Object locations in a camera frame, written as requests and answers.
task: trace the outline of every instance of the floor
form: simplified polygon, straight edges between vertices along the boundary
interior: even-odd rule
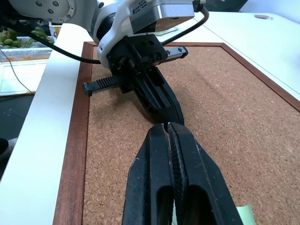
[[[33,96],[0,98],[0,137],[13,139],[19,136]],[[0,161],[0,179],[8,159]]]

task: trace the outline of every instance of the cork surface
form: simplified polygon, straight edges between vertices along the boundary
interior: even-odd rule
[[[187,128],[257,224],[299,224],[300,114],[220,47],[159,66]],[[92,80],[109,76],[93,66]],[[134,93],[90,99],[84,224],[121,224],[128,170],[153,124]]]

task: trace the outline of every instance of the brown wooden border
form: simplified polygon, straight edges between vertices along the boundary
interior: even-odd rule
[[[92,59],[94,46],[97,46],[94,42],[85,42],[83,44],[82,56]],[[221,47],[275,93],[277,93],[288,104],[300,112],[300,102],[296,98],[290,95],[287,91],[273,82],[265,74],[251,65],[224,43],[173,42],[167,46]],[[60,187],[53,220],[53,224],[55,225],[76,225],[82,224],[83,221],[84,182],[90,100],[82,91],[82,83],[90,82],[91,75],[92,65],[82,62],[79,68],[65,157],[60,178]]]

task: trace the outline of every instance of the white table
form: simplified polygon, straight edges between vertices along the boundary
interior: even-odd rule
[[[300,25],[268,15],[272,21],[211,13],[205,26],[178,41],[225,42],[299,99]],[[84,29],[65,24],[57,45],[81,55],[84,41],[91,41]],[[3,224],[52,224],[79,65],[55,51],[50,56],[0,183]]]

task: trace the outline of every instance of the green sticky note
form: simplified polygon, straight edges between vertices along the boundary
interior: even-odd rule
[[[256,225],[250,204],[236,208],[244,225]]]

